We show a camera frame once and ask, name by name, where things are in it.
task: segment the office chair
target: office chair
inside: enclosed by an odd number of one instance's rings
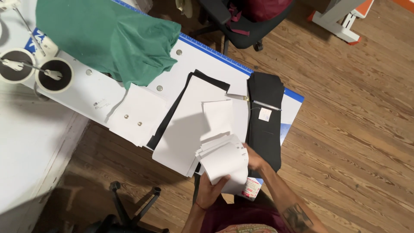
[[[161,193],[161,189],[155,187],[153,189],[154,196],[146,204],[146,206],[139,212],[137,216],[134,216],[132,219],[129,218],[124,206],[122,205],[121,200],[119,199],[116,191],[121,188],[121,184],[118,181],[112,182],[109,190],[112,192],[112,198],[115,203],[116,210],[118,211],[121,224],[118,223],[118,220],[115,215],[110,214],[106,216],[103,221],[95,222],[89,225],[83,233],[156,233],[139,227],[137,223],[149,210],[152,204],[157,200]],[[162,233],[169,233],[168,229],[163,229]]]
[[[199,0],[201,5],[201,17],[199,17],[199,22],[204,24],[201,18],[203,18],[204,15],[207,15],[212,21],[212,24],[189,33],[190,37],[195,38],[196,36],[205,33],[218,30],[222,31],[224,33],[224,55],[227,55],[229,41],[231,41],[231,43],[238,49],[246,49],[253,45],[256,51],[261,51],[263,49],[262,38],[287,17],[295,2],[295,0],[293,0],[284,11],[267,21],[252,22],[241,16],[238,22],[231,22],[232,29],[250,32],[249,36],[245,36],[232,32],[226,27],[226,22],[231,18],[231,14],[228,10],[230,1],[231,0]]]

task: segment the folded black fabric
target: folded black fabric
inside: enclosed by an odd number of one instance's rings
[[[184,86],[184,89],[181,91],[181,93],[179,94],[179,96],[175,100],[174,104],[171,106],[170,110],[168,111],[167,115],[164,117],[164,120],[159,125],[155,135],[151,137],[150,141],[147,144],[147,146],[149,148],[151,148],[152,150],[155,150],[156,146],[158,145],[158,142],[161,140],[161,137],[164,134],[165,129],[167,128],[168,124],[170,123],[170,120],[173,117],[174,112],[176,111],[177,106],[180,103],[180,100],[183,97],[183,94],[184,94],[185,90],[187,89],[188,83],[190,82],[190,79],[191,79],[192,76],[198,77],[198,78],[200,78],[200,79],[202,79],[202,80],[204,80],[208,83],[211,83],[212,85],[214,85],[218,88],[221,88],[221,89],[225,90],[226,92],[230,88],[230,84],[222,82],[222,81],[217,80],[217,79],[213,79],[213,78],[203,74],[199,70],[195,70],[193,73],[189,73],[188,77],[187,77],[187,82],[185,83],[185,86]]]
[[[283,83],[276,75],[254,72],[247,81],[250,97],[250,119],[246,143],[255,150],[270,166],[278,171],[280,160],[280,116],[281,111],[254,103],[259,101],[273,107],[282,107]],[[269,121],[259,119],[264,109],[271,110]],[[261,178],[256,171],[249,170],[249,177]]]

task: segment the wooden floor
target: wooden floor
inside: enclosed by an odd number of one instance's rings
[[[174,1],[156,0],[150,14],[179,22],[188,33],[201,27],[193,2],[192,19],[181,16]],[[263,51],[230,45],[229,57],[279,75],[286,87],[305,97],[283,143],[278,173],[331,233],[412,233],[414,15],[376,0],[368,16],[352,26],[362,41],[349,46],[306,22],[313,8],[325,6],[297,2],[288,19],[263,39]],[[219,32],[198,39],[221,48]],[[153,186],[161,187],[161,197],[143,221],[181,231],[191,208],[193,179],[92,123],[35,232],[72,223],[83,229],[116,213],[107,191],[115,180],[122,183],[130,214]]]

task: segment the maroon fabric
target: maroon fabric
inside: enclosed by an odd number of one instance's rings
[[[233,5],[233,3],[230,3],[229,12],[231,14],[231,18],[226,23],[227,28],[230,29],[232,32],[239,33],[239,34],[242,34],[242,35],[245,35],[245,36],[249,36],[250,32],[231,28],[231,22],[237,22],[240,19],[241,11],[237,12],[236,6]]]
[[[263,22],[284,11],[292,0],[244,0],[243,16],[252,22]]]
[[[276,209],[253,202],[227,204],[223,198],[217,198],[207,210],[200,233],[216,233],[230,225],[249,223],[271,226],[278,233],[291,233]]]

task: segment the chair armrest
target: chair armrest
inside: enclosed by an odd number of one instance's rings
[[[231,14],[221,0],[199,0],[199,2],[209,16],[219,24],[225,24],[230,20]]]

